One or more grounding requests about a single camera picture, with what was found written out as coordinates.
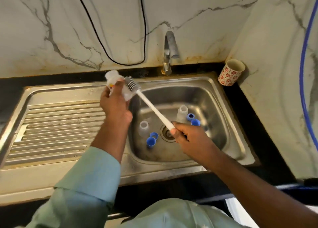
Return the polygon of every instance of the brush head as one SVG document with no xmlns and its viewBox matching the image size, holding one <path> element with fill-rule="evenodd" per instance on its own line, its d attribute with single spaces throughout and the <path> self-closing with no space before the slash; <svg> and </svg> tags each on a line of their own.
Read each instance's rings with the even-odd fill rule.
<svg viewBox="0 0 318 228">
<path fill-rule="evenodd" d="M 124 78 L 125 85 L 132 92 L 136 93 L 138 90 L 141 90 L 141 86 L 133 80 L 133 77 L 128 76 Z"/>
</svg>

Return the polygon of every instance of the ceramic cup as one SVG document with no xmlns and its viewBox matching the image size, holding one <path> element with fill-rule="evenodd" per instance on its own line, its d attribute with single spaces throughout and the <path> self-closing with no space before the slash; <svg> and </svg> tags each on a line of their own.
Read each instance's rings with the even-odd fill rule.
<svg viewBox="0 0 318 228">
<path fill-rule="evenodd" d="M 224 86 L 233 85 L 239 78 L 241 73 L 245 70 L 245 65 L 243 62 L 231 59 L 226 62 L 219 75 L 218 81 Z"/>
</svg>

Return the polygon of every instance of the white brush handle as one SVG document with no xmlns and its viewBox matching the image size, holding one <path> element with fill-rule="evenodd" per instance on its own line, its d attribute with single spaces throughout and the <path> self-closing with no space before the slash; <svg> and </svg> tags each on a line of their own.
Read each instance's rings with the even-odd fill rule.
<svg viewBox="0 0 318 228">
<path fill-rule="evenodd" d="M 163 122 L 164 125 L 166 125 L 166 127 L 169 130 L 175 128 L 175 126 L 164 115 L 162 115 L 157 108 L 155 108 L 155 106 L 148 100 L 148 98 L 140 90 L 137 90 L 136 93 L 153 110 L 153 112 L 160 118 L 160 120 Z"/>
</svg>

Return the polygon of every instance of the hand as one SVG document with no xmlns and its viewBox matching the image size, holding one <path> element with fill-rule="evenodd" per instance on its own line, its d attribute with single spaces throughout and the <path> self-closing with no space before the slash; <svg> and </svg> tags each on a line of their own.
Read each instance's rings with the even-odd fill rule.
<svg viewBox="0 0 318 228">
<path fill-rule="evenodd" d="M 194 161 L 207 169 L 213 169 L 212 164 L 216 163 L 218 157 L 223 153 L 205 134 L 200 126 L 192 126 L 183 123 L 173 122 L 176 128 L 170 130 L 171 134 L 179 143 L 182 151 Z"/>
<path fill-rule="evenodd" d="M 126 102 L 121 94 L 123 86 L 123 81 L 117 81 L 111 96 L 109 96 L 110 89 L 106 87 L 101 94 L 100 106 L 105 112 L 107 121 L 128 128 L 133 119 L 133 114 L 128 110 L 129 101 Z"/>
</svg>

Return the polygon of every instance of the sink drain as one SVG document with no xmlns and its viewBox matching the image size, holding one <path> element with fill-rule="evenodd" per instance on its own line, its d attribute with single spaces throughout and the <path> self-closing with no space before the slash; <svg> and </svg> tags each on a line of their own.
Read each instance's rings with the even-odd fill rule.
<svg viewBox="0 0 318 228">
<path fill-rule="evenodd" d="M 173 137 L 173 135 L 170 133 L 169 129 L 163 125 L 160 129 L 160 135 L 163 138 L 163 140 L 169 142 L 169 143 L 173 143 L 175 142 L 175 138 Z"/>
</svg>

